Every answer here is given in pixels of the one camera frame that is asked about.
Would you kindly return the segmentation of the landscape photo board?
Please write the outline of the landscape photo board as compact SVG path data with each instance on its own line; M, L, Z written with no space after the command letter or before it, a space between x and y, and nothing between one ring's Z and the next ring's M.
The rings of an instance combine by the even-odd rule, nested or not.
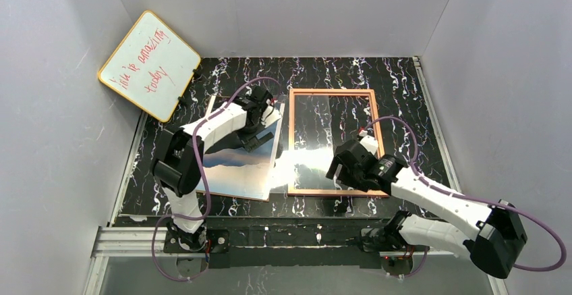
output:
M277 105L281 105L283 116L284 105ZM262 121L277 105L267 103ZM274 137L248 153L235 134L245 126L244 106L234 101L230 106L219 109L222 113L216 117L208 116L207 122L197 131L197 141L204 143L202 167L210 193L267 201L270 190L268 179L280 153L279 128L282 118L258 134L261 138L267 132L272 132Z

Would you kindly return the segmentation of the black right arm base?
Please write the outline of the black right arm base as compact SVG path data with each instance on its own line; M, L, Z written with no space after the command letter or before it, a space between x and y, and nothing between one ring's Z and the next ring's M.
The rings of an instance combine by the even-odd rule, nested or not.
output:
M360 231L358 248L364 252L397 252L402 257L411 257L415 251L429 250L421 244L408 244L394 233L386 233L381 227L368 227Z

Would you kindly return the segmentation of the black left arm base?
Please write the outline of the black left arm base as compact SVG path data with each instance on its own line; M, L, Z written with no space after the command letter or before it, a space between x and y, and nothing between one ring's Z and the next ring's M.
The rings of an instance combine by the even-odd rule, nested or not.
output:
M167 230L163 252L169 254L225 253L230 247L227 230L201 227L195 234Z

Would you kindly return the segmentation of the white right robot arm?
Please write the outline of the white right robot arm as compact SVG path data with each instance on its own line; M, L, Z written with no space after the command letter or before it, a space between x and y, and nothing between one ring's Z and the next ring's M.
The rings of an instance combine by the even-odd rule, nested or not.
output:
M389 222L364 228L347 243L364 252L427 246L468 259L488 275L507 278L527 242L513 205L504 200L483 205L463 199L458 192L443 194L404 160L393 155L378 157L374 143L373 137L365 136L338 146L326 178L355 190L382 191L407 200L437 219L397 211Z

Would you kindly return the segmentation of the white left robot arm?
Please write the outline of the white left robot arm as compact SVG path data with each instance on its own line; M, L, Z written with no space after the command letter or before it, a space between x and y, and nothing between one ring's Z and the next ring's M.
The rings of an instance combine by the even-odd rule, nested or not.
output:
M274 97L267 89L255 86L246 95L236 92L212 113L174 132L163 131L150 172L168 198L177 229L195 234L210 213L211 201L206 200L205 210L200 209L196 191L202 185L206 198L210 198L205 154L231 139L239 148L254 151L273 137L260 133L281 118Z

